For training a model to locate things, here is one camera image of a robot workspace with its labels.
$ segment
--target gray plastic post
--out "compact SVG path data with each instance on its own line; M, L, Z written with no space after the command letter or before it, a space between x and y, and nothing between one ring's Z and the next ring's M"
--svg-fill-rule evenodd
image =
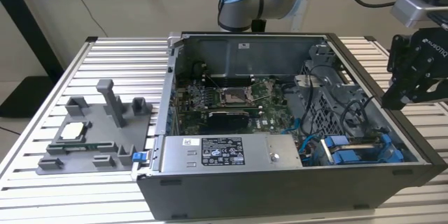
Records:
M107 106L110 107L110 113L115 122L115 125L122 128L125 127L126 120L123 118L122 107L117 100L113 91L114 81L111 79L102 79L97 84L97 90L103 94Z

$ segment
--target blue cable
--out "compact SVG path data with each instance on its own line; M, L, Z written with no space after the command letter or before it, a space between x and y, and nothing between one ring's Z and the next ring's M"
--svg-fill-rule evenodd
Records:
M317 137L315 135L311 135L311 136L309 136L309 137L306 138L306 141L303 141L302 147L301 147L301 149L299 149L299 153L303 153L303 151L306 150L306 147L307 147L307 143L309 143L310 140L311 140L313 138L315 138L315 137Z
M294 121L295 123L295 127L294 128L290 128L290 129L286 129L286 130L283 130L282 131L282 134L285 135L285 134L287 134L289 133L289 131L295 131L297 129L299 129L299 126L301 126L301 119L299 118L297 118L295 119L295 121Z

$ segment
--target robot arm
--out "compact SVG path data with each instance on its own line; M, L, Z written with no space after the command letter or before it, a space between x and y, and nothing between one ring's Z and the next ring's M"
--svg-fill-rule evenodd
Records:
M223 30L247 31L253 20L281 19L294 13L299 0L222 0L218 22Z

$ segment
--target blue latch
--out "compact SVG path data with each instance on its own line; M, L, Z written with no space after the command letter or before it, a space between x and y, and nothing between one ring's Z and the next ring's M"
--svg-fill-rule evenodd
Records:
M145 162L149 159L149 153L147 152L137 152L133 155L133 162Z

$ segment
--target robotiq logo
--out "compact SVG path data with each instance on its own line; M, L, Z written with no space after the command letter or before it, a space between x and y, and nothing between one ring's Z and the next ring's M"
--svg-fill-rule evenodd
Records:
M443 49L437 43L434 43L431 40L425 39L422 41L423 43L427 43L430 46L433 46L433 48L443 55L443 57L448 56L448 51L446 49Z

